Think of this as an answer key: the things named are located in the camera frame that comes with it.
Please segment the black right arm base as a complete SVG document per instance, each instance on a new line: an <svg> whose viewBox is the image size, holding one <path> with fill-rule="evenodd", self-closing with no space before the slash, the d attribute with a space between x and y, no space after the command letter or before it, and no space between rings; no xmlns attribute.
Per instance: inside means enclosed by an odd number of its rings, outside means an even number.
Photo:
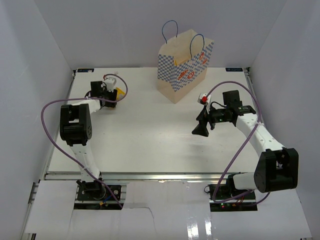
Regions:
<svg viewBox="0 0 320 240"><path fill-rule="evenodd" d="M204 187L203 191L205 194L209 195L209 205L210 211L214 212L255 212L258 211L256 203L256 195L254 192L238 197L228 202L215 203L213 201L213 194L216 188L215 184L208 184ZM231 191L225 185L219 187L216 194L216 201L222 201L231 198L233 195Z"/></svg>

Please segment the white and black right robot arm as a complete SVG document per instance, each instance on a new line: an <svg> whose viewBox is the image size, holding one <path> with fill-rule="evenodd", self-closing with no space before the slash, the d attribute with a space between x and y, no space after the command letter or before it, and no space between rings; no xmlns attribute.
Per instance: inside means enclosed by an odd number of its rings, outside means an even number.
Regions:
<svg viewBox="0 0 320 240"><path fill-rule="evenodd" d="M226 195L236 200L244 190L261 193L295 189L298 185L299 154L294 148L286 148L258 122L258 115L250 105L243 105L238 90L223 92L223 108L215 108L207 94L201 94L198 102L203 109L197 116L194 135L209 136L216 124L232 123L255 149L259 160L254 172L236 173L228 178Z"/></svg>

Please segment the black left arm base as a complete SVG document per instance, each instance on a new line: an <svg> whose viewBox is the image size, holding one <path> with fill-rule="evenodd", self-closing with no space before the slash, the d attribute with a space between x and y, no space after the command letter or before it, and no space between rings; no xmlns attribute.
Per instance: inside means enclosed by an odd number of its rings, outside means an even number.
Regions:
<svg viewBox="0 0 320 240"><path fill-rule="evenodd" d="M76 181L77 193L76 203L80 204L106 204L109 202L116 202L121 200L122 186L121 185L108 185L110 191L101 183L96 180L92 182L85 182L81 180Z"/></svg>

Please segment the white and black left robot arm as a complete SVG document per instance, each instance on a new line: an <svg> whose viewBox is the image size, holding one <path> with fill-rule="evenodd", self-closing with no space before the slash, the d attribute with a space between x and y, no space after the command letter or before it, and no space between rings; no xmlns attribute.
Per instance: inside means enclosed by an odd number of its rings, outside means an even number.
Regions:
<svg viewBox="0 0 320 240"><path fill-rule="evenodd" d="M81 164L79 184L93 183L95 179L101 178L101 171L95 163L89 142L93 135L91 114L103 107L116 107L118 94L116 82L114 77L103 81L92 81L91 98L86 97L78 103L65 104L60 108L60 137Z"/></svg>

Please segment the yellow snack bar top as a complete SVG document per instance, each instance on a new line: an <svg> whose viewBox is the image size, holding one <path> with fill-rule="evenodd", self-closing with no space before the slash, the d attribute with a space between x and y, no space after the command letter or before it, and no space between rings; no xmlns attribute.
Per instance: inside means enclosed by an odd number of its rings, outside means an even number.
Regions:
<svg viewBox="0 0 320 240"><path fill-rule="evenodd" d="M127 93L119 87L116 87L115 89L117 90L116 100L121 101Z"/></svg>

